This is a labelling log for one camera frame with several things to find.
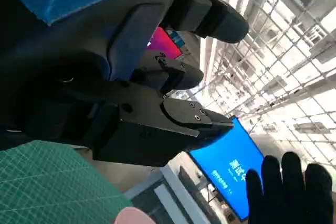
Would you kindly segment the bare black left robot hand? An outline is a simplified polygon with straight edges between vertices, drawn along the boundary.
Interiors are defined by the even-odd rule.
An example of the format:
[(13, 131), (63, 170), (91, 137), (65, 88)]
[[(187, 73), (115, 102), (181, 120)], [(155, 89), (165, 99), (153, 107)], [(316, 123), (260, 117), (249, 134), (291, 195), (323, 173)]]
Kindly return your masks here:
[(230, 44), (249, 30), (223, 0), (1, 0), (1, 149), (42, 140), (163, 167), (216, 142), (230, 119), (166, 97), (203, 72), (148, 49), (159, 27)]

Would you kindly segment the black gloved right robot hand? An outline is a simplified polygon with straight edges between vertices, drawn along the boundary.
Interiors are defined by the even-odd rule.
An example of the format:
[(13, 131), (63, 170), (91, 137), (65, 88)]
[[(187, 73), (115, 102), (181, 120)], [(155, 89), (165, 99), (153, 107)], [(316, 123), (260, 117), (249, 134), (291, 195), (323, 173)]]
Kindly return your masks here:
[(333, 223), (332, 177), (317, 163), (301, 168), (299, 156), (267, 155), (261, 173), (246, 174), (248, 223)]

